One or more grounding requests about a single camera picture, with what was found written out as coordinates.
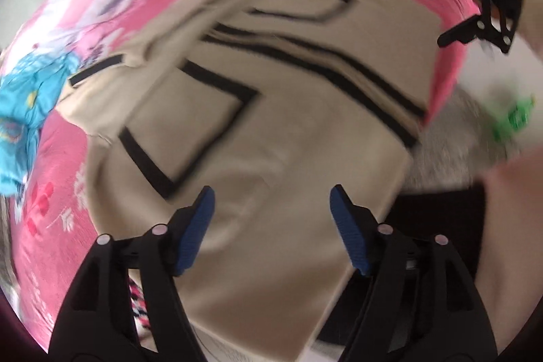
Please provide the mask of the beige jacket with black stripes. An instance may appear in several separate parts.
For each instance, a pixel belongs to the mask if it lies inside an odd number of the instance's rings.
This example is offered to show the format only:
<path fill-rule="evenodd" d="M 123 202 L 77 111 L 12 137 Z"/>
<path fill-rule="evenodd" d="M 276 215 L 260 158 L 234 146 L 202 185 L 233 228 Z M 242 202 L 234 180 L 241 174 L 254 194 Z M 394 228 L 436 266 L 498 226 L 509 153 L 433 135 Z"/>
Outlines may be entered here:
<path fill-rule="evenodd" d="M 430 105 L 441 20 L 414 0 L 177 0 L 70 79 L 97 231 L 135 236 L 216 210 L 177 281 L 190 321 L 294 361 L 353 269 L 331 188 L 390 207 Z"/>

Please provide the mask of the pink floral bed sheet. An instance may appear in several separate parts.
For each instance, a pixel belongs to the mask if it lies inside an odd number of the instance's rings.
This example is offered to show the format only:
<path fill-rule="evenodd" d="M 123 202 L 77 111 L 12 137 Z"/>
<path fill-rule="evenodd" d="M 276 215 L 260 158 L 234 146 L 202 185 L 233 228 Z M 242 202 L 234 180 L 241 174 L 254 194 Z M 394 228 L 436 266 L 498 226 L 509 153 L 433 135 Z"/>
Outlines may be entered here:
<path fill-rule="evenodd" d="M 71 78 L 109 58 L 176 1 L 136 0 L 122 15 L 65 46 L 55 38 L 53 13 L 56 8 L 47 0 L 9 45 L 2 74 L 11 72 L 30 53 L 73 52 L 80 60 L 79 68 L 68 77 L 63 91 Z M 476 11 L 471 0 L 414 1 L 440 17 L 440 34 Z M 445 49 L 437 46 L 436 56 L 430 105 L 423 125 L 433 118 L 451 93 L 466 50 L 460 44 Z M 10 204 L 23 321 L 41 345 L 49 344 L 62 299 L 88 248 L 102 233 L 97 231 L 88 211 L 88 136 L 58 112 L 59 99 L 42 127 L 37 157 L 25 191 Z"/>

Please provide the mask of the blue patterned quilt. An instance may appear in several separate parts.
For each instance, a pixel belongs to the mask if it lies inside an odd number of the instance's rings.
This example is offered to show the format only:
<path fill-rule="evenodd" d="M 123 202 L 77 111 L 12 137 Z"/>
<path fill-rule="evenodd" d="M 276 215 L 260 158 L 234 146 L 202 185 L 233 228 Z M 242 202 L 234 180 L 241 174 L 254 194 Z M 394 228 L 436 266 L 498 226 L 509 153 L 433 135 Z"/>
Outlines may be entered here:
<path fill-rule="evenodd" d="M 1 78 L 1 194 L 18 195 L 37 157 L 40 131 L 80 60 L 73 52 L 28 54 Z"/>

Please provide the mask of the green plastic object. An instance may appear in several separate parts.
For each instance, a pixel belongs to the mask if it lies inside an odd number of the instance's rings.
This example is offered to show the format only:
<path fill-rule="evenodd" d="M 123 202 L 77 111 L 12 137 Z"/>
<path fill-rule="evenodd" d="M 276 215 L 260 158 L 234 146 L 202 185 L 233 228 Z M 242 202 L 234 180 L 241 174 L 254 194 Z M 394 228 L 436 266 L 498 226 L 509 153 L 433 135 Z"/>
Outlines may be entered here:
<path fill-rule="evenodd" d="M 498 119 L 492 128 L 492 135 L 496 142 L 508 142 L 525 129 L 530 122 L 536 97 L 529 96 L 516 101 L 507 114 Z"/>

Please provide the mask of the grey knitted cloth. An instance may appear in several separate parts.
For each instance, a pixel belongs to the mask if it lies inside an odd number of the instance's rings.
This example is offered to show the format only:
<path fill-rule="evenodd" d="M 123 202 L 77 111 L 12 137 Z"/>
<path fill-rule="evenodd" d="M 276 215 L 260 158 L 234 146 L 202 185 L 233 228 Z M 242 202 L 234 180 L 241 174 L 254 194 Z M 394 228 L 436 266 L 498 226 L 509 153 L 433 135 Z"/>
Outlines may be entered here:
<path fill-rule="evenodd" d="M 413 152 L 403 194 L 468 187 L 494 165 L 520 153 L 511 142 L 497 142 L 493 118 L 465 90 L 457 87 L 429 123 Z"/>

